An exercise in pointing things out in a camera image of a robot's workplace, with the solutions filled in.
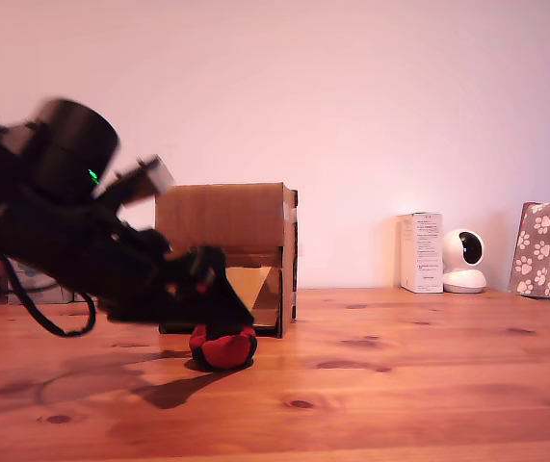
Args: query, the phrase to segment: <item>cardboard box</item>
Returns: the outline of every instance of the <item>cardboard box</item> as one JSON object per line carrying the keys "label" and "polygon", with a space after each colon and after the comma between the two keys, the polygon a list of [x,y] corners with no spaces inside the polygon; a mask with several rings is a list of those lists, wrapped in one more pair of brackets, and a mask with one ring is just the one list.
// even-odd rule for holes
{"label": "cardboard box", "polygon": [[[27,267],[26,265],[16,262],[10,259],[10,262],[15,270],[18,280],[22,284],[22,287],[26,290],[34,289],[36,287],[45,287],[53,284],[55,281],[47,274],[43,274],[35,269]],[[53,287],[47,291],[30,292],[29,297],[36,304],[55,304],[55,303],[69,303],[73,301],[73,292],[68,291],[62,287]],[[15,294],[9,294],[8,303],[11,305],[20,305],[21,302]]]}
{"label": "cardboard box", "polygon": [[440,214],[400,217],[401,286],[417,294],[440,294],[443,286],[442,224]]}
{"label": "cardboard box", "polygon": [[282,337],[296,315],[297,205],[297,192],[283,183],[176,186],[156,198],[155,228],[172,255],[222,247],[229,282],[256,329]]}

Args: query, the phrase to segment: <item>red ball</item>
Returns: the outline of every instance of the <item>red ball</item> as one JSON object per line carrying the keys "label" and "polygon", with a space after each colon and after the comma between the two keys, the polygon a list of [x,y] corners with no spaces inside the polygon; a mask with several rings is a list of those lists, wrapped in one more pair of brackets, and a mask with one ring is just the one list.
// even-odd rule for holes
{"label": "red ball", "polygon": [[198,325],[189,339],[194,360],[208,369],[238,369],[250,364],[257,350],[257,337],[251,327],[239,334],[208,339],[205,325]]}

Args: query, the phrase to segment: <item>green led light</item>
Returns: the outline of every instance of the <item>green led light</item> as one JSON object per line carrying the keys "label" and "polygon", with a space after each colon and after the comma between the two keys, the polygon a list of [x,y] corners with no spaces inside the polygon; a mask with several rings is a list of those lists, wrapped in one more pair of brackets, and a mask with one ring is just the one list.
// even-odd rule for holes
{"label": "green led light", "polygon": [[99,177],[97,176],[97,174],[90,170],[89,169],[89,173],[91,174],[91,178],[92,178],[92,181],[94,181],[95,185],[98,185],[99,184]]}

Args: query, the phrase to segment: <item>white security camera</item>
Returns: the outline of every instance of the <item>white security camera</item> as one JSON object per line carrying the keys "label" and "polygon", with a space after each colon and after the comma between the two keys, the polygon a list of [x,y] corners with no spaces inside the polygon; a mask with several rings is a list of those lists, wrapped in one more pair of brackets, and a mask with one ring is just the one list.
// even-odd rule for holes
{"label": "white security camera", "polygon": [[455,229],[444,236],[444,291],[477,294],[486,287],[485,275],[475,269],[485,257],[482,238],[468,229]]}

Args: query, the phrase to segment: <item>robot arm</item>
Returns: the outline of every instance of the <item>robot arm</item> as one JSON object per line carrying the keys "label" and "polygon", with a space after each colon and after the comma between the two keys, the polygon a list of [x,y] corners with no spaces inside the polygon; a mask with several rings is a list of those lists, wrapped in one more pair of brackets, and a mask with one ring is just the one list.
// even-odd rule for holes
{"label": "robot arm", "polygon": [[[0,260],[10,278],[7,257],[87,301],[94,296],[111,321],[183,321],[232,330],[252,325],[253,316],[226,279],[220,249],[200,247],[170,259],[162,235],[118,219],[121,205],[169,187],[170,174],[158,157],[139,162],[94,195],[117,145],[107,120],[63,99],[47,102],[24,124],[0,127]],[[77,335],[41,322],[28,296],[15,292],[46,329]]]}

